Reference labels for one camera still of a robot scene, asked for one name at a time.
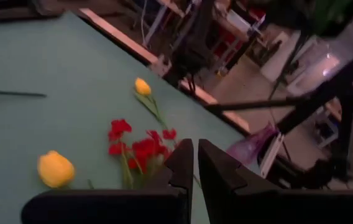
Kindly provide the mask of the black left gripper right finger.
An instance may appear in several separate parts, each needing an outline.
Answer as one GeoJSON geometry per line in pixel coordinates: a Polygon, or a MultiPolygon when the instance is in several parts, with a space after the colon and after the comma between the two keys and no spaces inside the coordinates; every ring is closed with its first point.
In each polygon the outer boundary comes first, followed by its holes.
{"type": "Polygon", "coordinates": [[[282,189],[207,139],[198,164],[210,224],[353,224],[353,190],[282,189]]]}

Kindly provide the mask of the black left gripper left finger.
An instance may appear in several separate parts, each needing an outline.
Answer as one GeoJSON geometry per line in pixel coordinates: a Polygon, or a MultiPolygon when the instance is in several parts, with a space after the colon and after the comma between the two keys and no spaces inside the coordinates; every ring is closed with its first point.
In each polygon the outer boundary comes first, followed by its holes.
{"type": "Polygon", "coordinates": [[[22,208],[22,224],[190,224],[194,147],[180,141],[139,190],[49,190],[22,208]]]}

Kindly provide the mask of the large red flower bunch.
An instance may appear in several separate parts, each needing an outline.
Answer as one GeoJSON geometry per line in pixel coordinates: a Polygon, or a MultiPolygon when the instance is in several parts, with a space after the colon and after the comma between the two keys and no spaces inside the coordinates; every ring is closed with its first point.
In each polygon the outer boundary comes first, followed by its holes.
{"type": "Polygon", "coordinates": [[[108,154],[119,158],[122,185],[138,189],[154,175],[177,147],[177,131],[164,129],[161,133],[147,130],[147,137],[127,143],[124,136],[132,132],[132,126],[124,119],[111,121],[108,131],[108,154]]]}

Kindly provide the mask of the yellow artificial tulip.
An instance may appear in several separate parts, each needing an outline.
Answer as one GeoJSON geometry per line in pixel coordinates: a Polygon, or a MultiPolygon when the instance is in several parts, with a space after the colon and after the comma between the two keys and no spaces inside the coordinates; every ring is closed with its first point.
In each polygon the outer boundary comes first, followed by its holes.
{"type": "Polygon", "coordinates": [[[57,151],[48,151],[41,155],[38,159],[37,171],[42,182],[53,189],[66,186],[75,176],[73,164],[57,151]]]}

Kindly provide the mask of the long green stem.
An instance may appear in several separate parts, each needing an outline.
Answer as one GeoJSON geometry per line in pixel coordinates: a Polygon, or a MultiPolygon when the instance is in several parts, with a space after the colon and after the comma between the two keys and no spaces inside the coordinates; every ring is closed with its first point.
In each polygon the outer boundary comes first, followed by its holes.
{"type": "Polygon", "coordinates": [[[151,87],[141,78],[135,79],[135,97],[155,116],[163,129],[167,129],[166,122],[163,120],[157,102],[152,95],[151,87]]]}

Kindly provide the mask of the purple patterned vase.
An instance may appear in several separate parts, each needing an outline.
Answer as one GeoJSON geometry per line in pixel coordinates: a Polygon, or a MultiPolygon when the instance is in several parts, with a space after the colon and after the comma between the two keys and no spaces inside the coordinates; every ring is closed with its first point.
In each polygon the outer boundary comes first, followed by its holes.
{"type": "Polygon", "coordinates": [[[271,123],[243,140],[235,142],[226,152],[243,165],[250,164],[263,149],[265,143],[278,134],[278,129],[271,123]]]}

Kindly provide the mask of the teal table mat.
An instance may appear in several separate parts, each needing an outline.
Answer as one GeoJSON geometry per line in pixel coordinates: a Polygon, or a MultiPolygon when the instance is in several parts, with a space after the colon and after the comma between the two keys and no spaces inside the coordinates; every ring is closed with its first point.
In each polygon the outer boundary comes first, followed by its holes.
{"type": "Polygon", "coordinates": [[[23,205],[47,190],[39,157],[57,151],[75,167],[72,189],[119,189],[119,161],[108,154],[114,119],[132,126],[126,141],[160,125],[134,95],[151,87],[162,118],[180,139],[221,149],[241,134],[174,89],[72,13],[0,24],[0,224],[20,224],[23,205]]]}

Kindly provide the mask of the white frame bracket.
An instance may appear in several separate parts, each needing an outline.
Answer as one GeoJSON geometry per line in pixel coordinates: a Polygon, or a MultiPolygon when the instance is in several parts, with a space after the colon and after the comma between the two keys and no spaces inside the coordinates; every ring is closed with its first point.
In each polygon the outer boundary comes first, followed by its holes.
{"type": "Polygon", "coordinates": [[[278,151],[283,144],[284,137],[285,136],[282,133],[278,133],[272,138],[270,145],[266,148],[265,155],[260,163],[260,175],[263,178],[267,177],[278,151]]]}

